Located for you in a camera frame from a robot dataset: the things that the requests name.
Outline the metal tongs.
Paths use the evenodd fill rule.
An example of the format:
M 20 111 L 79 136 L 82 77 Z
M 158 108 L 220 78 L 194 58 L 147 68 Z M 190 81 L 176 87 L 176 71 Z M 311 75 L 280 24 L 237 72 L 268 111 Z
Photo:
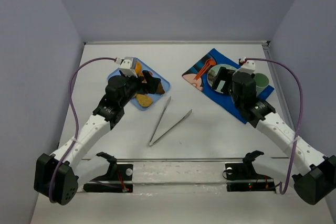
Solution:
M 159 141 L 163 140 L 170 132 L 178 127 L 182 122 L 186 121 L 193 110 L 190 109 L 186 111 L 178 111 L 178 108 L 175 109 L 171 106 L 172 97 L 169 97 L 166 101 L 161 114 L 154 126 L 153 133 L 150 136 L 148 147 L 153 147 Z

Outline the dark brown bread piece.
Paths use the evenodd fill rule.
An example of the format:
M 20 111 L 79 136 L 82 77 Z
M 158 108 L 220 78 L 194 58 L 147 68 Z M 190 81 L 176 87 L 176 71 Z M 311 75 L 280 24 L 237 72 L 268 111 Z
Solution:
M 163 88 L 163 86 L 162 86 L 162 83 L 160 82 L 159 84 L 158 84 L 158 86 L 157 86 L 157 89 L 156 89 L 156 92 L 155 92 L 156 94 L 159 94 L 159 95 L 162 95 L 162 94 L 164 94 L 165 93 L 165 90 L 164 90 L 164 88 Z

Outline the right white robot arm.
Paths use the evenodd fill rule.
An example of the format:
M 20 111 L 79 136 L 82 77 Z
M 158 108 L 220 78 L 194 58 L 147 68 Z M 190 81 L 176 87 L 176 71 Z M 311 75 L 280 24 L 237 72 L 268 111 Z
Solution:
M 293 160 L 293 188 L 298 196 L 315 205 L 335 190 L 335 156 L 315 150 L 281 119 L 275 108 L 256 95 L 253 74 L 220 67 L 213 88 L 224 81 L 222 92 L 230 95 L 242 118 L 267 136 Z

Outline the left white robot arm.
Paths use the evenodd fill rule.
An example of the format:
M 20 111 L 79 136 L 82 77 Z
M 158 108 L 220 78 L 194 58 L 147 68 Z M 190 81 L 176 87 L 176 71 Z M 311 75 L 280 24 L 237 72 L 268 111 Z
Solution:
M 78 176 L 79 163 L 88 151 L 124 116 L 124 107 L 136 94 L 155 94 L 160 78 L 144 70 L 140 77 L 119 74 L 109 78 L 105 94 L 81 129 L 73 138 L 51 154 L 41 154 L 36 161 L 34 190 L 49 198 L 51 203 L 66 205 L 80 184 L 107 174 L 116 167 L 116 159 L 99 153 L 93 168 Z

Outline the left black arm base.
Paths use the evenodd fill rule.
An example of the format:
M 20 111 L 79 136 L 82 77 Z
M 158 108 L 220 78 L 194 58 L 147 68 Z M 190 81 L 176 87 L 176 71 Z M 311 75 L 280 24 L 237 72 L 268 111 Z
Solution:
M 80 163 L 75 173 L 78 189 L 87 193 L 133 192 L 133 164 L 119 163 L 114 156 L 105 152 Z

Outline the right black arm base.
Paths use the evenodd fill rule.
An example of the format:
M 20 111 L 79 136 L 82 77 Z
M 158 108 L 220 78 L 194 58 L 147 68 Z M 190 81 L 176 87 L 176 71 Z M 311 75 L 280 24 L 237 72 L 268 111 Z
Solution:
M 263 157 L 261 151 L 247 153 L 241 162 L 225 164 L 222 177 L 226 180 L 228 192 L 270 191 L 276 192 L 276 185 L 271 177 L 257 174 L 253 162 Z

